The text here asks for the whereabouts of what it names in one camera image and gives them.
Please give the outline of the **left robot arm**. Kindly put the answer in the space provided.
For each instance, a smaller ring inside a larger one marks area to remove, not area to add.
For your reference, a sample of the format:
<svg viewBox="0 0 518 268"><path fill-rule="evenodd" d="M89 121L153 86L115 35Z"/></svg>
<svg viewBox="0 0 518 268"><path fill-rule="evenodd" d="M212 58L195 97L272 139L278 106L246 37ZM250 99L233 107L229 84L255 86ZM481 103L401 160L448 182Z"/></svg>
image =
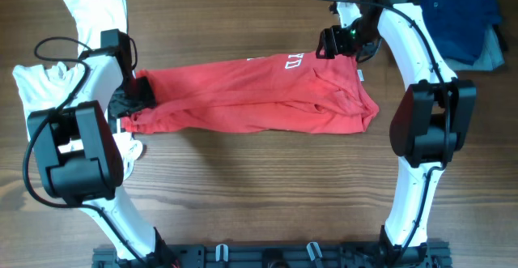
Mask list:
<svg viewBox="0 0 518 268"><path fill-rule="evenodd" d="M123 159L104 117L128 117L157 105L148 80L133 75L134 40L118 29L105 30L100 47L86 47L74 62L84 73L66 98L28 117L27 191L43 205L79 209L94 219L115 247L113 266L177 267L174 252L122 185Z"/></svg>

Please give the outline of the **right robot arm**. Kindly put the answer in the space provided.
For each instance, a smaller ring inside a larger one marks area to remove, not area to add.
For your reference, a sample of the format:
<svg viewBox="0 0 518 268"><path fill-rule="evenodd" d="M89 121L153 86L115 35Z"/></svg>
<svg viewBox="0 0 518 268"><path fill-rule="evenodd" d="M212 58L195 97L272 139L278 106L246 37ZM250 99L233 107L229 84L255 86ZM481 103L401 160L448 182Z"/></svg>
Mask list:
<svg viewBox="0 0 518 268"><path fill-rule="evenodd" d="M465 142L476 87L444 63L422 19L418 0L325 0L338 25L321 32L316 55L363 62L380 42L391 49L405 95L389 127L398 159L392 209L374 242L336 248L309 243L316 267L450 267L444 241L429 241L427 220L441 175Z"/></svg>

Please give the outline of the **red t-shirt white print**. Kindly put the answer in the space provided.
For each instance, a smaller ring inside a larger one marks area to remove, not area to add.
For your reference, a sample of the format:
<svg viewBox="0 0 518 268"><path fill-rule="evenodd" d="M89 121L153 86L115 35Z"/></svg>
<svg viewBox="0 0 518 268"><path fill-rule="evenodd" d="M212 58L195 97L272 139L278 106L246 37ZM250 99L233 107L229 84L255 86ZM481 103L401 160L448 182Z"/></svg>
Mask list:
<svg viewBox="0 0 518 268"><path fill-rule="evenodd" d="M284 53L163 70L140 70L157 105L122 120L129 132L200 128L224 133L289 130L355 134L379 112L352 57Z"/></svg>

